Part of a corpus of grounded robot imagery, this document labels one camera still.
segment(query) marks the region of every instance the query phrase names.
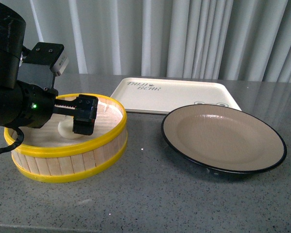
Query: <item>gray countertop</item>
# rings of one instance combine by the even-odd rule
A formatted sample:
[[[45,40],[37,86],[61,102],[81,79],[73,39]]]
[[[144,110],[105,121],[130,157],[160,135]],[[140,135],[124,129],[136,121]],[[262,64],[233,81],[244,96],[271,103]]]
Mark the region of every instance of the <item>gray countertop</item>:
[[[62,75],[55,88],[110,96],[123,78]],[[291,232],[291,84],[215,82],[283,137],[282,165],[250,176],[213,172],[167,145],[163,115],[128,113],[123,156],[85,180],[33,181],[10,153],[0,155],[0,232]]]

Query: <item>yellow plastic band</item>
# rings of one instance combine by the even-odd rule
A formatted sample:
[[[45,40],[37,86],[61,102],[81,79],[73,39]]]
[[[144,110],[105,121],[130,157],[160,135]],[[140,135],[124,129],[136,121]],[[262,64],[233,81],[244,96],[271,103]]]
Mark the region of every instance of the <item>yellow plastic band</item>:
[[[98,95],[98,94],[88,94],[88,93],[85,93],[85,95],[96,96],[98,97],[98,99],[103,98],[103,99],[111,100],[115,102],[116,104],[118,104],[122,108],[123,118],[117,124],[117,126],[115,126],[112,130],[110,130],[109,132],[105,133],[104,135],[100,137],[94,138],[92,140],[89,140],[83,143],[78,143],[75,145],[64,146],[64,147],[35,147],[35,146],[22,144],[15,150],[21,154],[25,154],[27,156],[32,156],[32,157],[38,157],[38,158],[67,157],[67,156],[82,154],[87,151],[97,149],[107,144],[108,142],[112,141],[113,139],[115,139],[126,128],[127,113],[125,111],[124,106],[117,100],[107,97],[107,96]],[[79,96],[79,94],[68,94],[68,95],[58,96],[58,98],[62,99],[66,97],[77,97],[77,96]],[[7,128],[4,129],[4,138],[8,145],[11,145],[15,141],[9,134],[9,129]]]
[[[63,175],[63,176],[44,176],[44,175],[38,175],[38,174],[33,174],[30,173],[28,171],[26,171],[25,169],[21,168],[14,160],[13,156],[13,162],[15,163],[17,169],[26,177],[36,180],[36,181],[40,181],[40,182],[45,182],[45,183],[67,183],[67,182],[72,182],[72,181],[79,181],[88,177],[91,177],[93,175],[96,175],[102,171],[104,171],[105,169],[107,169],[108,167],[112,166],[117,160],[119,160],[119,158],[122,156],[122,154],[124,153],[126,146],[127,146],[127,140],[128,140],[128,135],[126,136],[126,140],[125,143],[123,145],[123,147],[120,149],[120,151],[113,156],[111,159],[109,159],[108,161],[102,163],[101,165],[88,169],[86,171],[82,171],[82,172],[78,172],[75,174],[70,174],[70,175]]]

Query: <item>beige plate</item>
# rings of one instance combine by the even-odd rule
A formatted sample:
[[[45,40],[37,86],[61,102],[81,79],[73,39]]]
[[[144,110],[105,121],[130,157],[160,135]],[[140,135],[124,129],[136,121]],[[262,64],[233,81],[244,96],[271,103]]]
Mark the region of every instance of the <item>beige plate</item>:
[[[173,110],[162,122],[162,133],[189,160],[225,172],[264,172],[280,165],[287,155],[285,142],[269,125],[217,105]]]

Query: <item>white curtain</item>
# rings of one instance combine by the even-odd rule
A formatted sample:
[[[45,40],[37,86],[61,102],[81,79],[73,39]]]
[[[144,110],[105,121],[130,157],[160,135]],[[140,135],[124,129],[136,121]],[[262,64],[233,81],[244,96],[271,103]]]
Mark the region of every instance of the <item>white curtain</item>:
[[[291,0],[0,0],[65,72],[291,83]]]

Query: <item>round wooden box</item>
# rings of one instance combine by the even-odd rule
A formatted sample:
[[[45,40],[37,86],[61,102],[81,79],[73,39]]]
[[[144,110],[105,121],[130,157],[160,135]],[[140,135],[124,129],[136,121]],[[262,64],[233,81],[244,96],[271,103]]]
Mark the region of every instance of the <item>round wooden box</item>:
[[[72,100],[79,94],[59,96]],[[98,97],[94,133],[78,139],[65,139],[58,133],[58,123],[65,116],[53,114],[41,129],[21,128],[25,134],[22,145],[12,151],[12,159],[25,176],[48,183],[65,183],[93,176],[113,165],[127,145],[126,111],[118,101]],[[8,145],[17,135],[5,128]]]

